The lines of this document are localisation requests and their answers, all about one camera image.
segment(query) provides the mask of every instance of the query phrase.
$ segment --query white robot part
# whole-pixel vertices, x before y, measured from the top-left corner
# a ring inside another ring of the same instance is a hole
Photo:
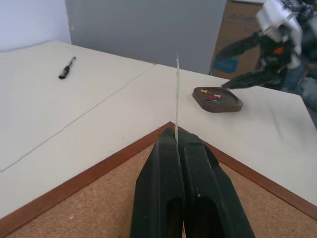
[[[287,40],[288,37],[279,29],[282,25],[287,27],[295,45],[294,52],[299,56],[302,54],[302,28],[291,10],[280,0],[267,0],[257,13],[257,19],[262,32],[276,42]],[[295,54],[291,58],[292,61],[287,66],[289,69],[300,65],[301,61]]]

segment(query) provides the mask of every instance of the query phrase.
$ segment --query yellow push pin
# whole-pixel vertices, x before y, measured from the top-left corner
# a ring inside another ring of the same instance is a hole
[[[206,93],[206,94],[207,94],[207,93],[211,93],[211,92],[208,92],[208,90],[204,90],[204,89],[201,89],[200,92],[201,92],[201,93]]]

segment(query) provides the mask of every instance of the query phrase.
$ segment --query brown table edge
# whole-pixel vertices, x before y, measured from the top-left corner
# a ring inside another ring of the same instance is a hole
[[[166,128],[175,129],[175,124],[172,122],[168,122],[167,124],[161,126],[160,128],[137,140],[131,145],[128,145],[127,147],[102,160],[91,168],[64,182],[63,184],[45,193],[44,195],[36,198],[35,200],[10,213],[9,215],[3,217],[2,219],[0,219],[0,238],[3,238],[14,232],[24,224],[40,216],[47,210],[51,209],[72,194],[89,185],[118,165],[122,164],[123,162],[129,160],[144,149],[148,148],[157,140],[158,136]],[[284,187],[278,185],[277,183],[269,180],[268,178],[252,170],[251,168],[245,166],[244,164],[233,159],[232,157],[209,145],[208,143],[205,142],[205,144],[212,150],[219,162],[241,174],[250,181],[256,183],[260,187],[264,188],[281,200],[287,202],[291,206],[295,207],[296,209],[300,210],[304,214],[317,221],[316,206],[302,199],[291,191],[285,189]]]

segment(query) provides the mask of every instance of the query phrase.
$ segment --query orange component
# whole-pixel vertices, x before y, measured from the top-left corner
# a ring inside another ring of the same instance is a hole
[[[274,54],[276,55],[280,55],[281,53],[283,53],[286,50],[287,46],[281,46],[278,47],[274,50]]]

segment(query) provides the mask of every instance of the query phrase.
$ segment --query cardboard box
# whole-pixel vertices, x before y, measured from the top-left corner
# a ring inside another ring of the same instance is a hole
[[[256,3],[227,1],[210,66],[212,76],[232,79],[257,70],[259,47],[233,58],[221,57],[218,52],[229,44],[260,30],[256,14],[261,6]]]

